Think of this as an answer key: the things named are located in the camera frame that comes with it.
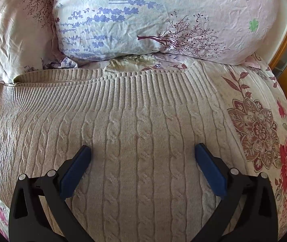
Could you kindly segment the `white lavender-print pillow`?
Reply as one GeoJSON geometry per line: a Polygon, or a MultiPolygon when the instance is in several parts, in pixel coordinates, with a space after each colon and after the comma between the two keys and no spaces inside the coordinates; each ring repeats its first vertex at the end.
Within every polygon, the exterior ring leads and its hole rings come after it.
{"type": "Polygon", "coordinates": [[[54,0],[0,0],[0,82],[59,63],[54,0]]]}

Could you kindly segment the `blue lavender-print pillow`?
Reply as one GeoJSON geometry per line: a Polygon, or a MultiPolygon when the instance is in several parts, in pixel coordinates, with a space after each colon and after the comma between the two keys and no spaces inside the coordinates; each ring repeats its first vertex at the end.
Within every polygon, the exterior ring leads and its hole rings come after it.
{"type": "Polygon", "coordinates": [[[75,61],[156,52],[238,65],[271,30],[278,0],[54,0],[60,51],[75,61]]]}

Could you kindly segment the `beige cable-knit sweater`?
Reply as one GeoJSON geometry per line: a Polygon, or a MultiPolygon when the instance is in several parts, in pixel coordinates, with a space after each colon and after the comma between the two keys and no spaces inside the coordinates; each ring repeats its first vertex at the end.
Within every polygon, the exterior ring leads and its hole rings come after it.
{"type": "Polygon", "coordinates": [[[0,200],[18,175],[45,174],[82,145],[93,158],[68,201],[97,241],[189,241],[217,203],[194,147],[246,170],[221,93],[249,73],[195,64],[184,71],[65,69],[0,84],[0,200]]]}

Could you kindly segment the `floral bed quilt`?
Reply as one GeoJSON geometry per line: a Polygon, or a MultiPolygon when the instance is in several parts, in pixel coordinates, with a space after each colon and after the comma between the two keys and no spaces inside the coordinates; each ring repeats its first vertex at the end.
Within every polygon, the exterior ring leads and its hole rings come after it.
{"type": "Polygon", "coordinates": [[[247,71],[245,89],[231,88],[220,95],[239,137],[249,175],[267,173],[277,204],[279,236],[287,232],[287,99],[268,65],[257,57],[257,68],[230,66],[186,56],[152,54],[91,63],[83,68],[117,72],[184,71],[195,64],[247,71]]]}

